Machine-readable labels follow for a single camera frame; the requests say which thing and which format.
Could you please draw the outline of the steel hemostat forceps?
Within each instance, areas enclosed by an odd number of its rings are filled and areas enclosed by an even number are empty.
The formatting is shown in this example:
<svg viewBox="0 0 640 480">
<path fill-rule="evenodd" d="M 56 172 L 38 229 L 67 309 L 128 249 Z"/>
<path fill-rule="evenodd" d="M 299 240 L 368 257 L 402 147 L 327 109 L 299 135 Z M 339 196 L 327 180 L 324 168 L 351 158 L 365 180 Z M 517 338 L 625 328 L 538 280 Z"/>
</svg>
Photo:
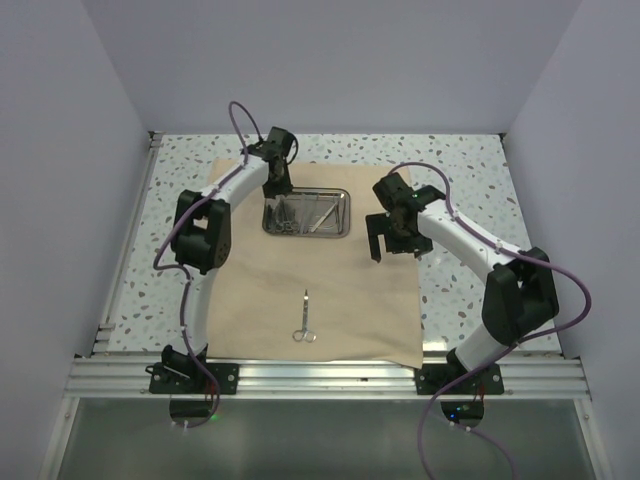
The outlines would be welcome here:
<svg viewBox="0 0 640 480">
<path fill-rule="evenodd" d="M 299 228 L 295 209 L 285 199 L 280 199 L 273 209 L 273 232 L 294 235 L 299 232 Z"/>
</svg>

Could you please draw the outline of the stainless steel instrument tray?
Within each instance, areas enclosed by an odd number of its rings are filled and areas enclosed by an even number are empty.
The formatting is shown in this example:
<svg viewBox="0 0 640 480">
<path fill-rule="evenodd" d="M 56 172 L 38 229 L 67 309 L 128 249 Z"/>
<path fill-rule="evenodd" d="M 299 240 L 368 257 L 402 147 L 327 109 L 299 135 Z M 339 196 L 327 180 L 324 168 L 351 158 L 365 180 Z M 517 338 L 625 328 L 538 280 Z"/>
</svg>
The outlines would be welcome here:
<svg viewBox="0 0 640 480">
<path fill-rule="evenodd" d="M 280 199 L 285 199 L 287 203 L 296 211 L 296 220 L 299 222 L 302 215 L 301 201 L 305 195 L 313 198 L 312 213 L 309 216 L 308 229 L 304 235 L 299 232 L 294 235 L 275 234 L 273 232 L 273 209 Z M 327 220 L 311 233 L 309 229 L 319 219 L 319 217 L 334 203 L 339 202 L 336 210 Z M 294 188 L 289 195 L 280 195 L 275 199 L 264 201 L 262 228 L 271 235 L 292 236 L 304 238 L 338 239 L 345 237 L 350 231 L 351 197 L 349 193 L 340 188 Z"/>
</svg>

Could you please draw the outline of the beige surgical drape cloth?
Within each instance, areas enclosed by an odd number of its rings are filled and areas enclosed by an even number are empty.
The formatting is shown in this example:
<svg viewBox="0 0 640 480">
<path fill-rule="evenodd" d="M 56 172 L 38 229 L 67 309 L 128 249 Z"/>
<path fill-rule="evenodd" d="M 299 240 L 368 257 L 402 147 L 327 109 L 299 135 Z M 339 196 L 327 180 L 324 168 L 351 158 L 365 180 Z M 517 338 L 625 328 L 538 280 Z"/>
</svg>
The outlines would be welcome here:
<svg viewBox="0 0 640 480">
<path fill-rule="evenodd" d="M 339 239 L 266 233 L 259 189 L 233 210 L 230 256 L 210 296 L 209 356 L 421 365 L 418 263 L 410 254 L 375 262 L 369 252 L 365 217 L 382 210 L 372 187 L 386 173 L 380 166 L 293 165 L 295 186 L 349 193 L 350 231 Z M 305 290 L 313 343 L 292 339 L 301 327 Z"/>
</svg>

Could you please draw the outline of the small steel scissors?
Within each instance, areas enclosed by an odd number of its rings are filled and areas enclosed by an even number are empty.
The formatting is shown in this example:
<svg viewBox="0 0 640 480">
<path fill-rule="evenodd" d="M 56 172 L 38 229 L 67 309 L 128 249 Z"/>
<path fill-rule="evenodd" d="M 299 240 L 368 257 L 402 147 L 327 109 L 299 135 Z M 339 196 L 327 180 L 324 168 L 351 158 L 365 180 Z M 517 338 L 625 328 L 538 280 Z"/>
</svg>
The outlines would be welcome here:
<svg viewBox="0 0 640 480">
<path fill-rule="evenodd" d="M 305 290 L 303 295 L 301 327 L 292 333 L 292 339 L 298 343 L 313 343 L 316 338 L 316 333 L 309 329 L 309 293 L 308 290 Z"/>
</svg>

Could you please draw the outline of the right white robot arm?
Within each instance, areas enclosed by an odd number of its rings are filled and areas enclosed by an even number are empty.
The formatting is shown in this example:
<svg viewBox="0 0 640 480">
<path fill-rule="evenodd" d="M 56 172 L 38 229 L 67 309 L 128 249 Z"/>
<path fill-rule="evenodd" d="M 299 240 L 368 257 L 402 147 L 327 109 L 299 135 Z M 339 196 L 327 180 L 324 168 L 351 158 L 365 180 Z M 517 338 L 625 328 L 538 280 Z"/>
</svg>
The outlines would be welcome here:
<svg viewBox="0 0 640 480">
<path fill-rule="evenodd" d="M 372 190 L 384 209 L 365 217 L 372 260 L 379 262 L 383 252 L 418 258 L 437 243 L 485 287 L 480 325 L 447 354 L 447 384 L 468 392 L 481 380 L 480 366 L 558 314 L 549 258 L 539 248 L 503 244 L 455 210 L 448 194 L 434 186 L 415 190 L 395 172 Z"/>
</svg>

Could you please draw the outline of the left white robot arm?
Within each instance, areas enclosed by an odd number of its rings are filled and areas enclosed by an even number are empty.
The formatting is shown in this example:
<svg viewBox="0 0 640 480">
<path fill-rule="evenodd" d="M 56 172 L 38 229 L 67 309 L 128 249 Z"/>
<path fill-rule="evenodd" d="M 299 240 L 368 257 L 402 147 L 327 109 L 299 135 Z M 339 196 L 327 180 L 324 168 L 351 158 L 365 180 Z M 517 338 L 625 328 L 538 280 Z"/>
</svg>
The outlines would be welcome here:
<svg viewBox="0 0 640 480">
<path fill-rule="evenodd" d="M 205 366 L 208 347 L 206 323 L 210 291 L 232 247 L 231 215 L 249 194 L 260 189 L 266 198 L 293 190 L 290 154 L 298 152 L 295 135 L 273 127 L 265 139 L 246 145 L 241 158 L 212 184 L 183 191 L 177 201 L 174 226 L 160 247 L 171 249 L 175 262 L 158 271 L 178 269 L 185 275 L 179 307 L 180 339 L 163 349 L 161 364 L 185 392 L 201 390 L 213 375 Z"/>
</svg>

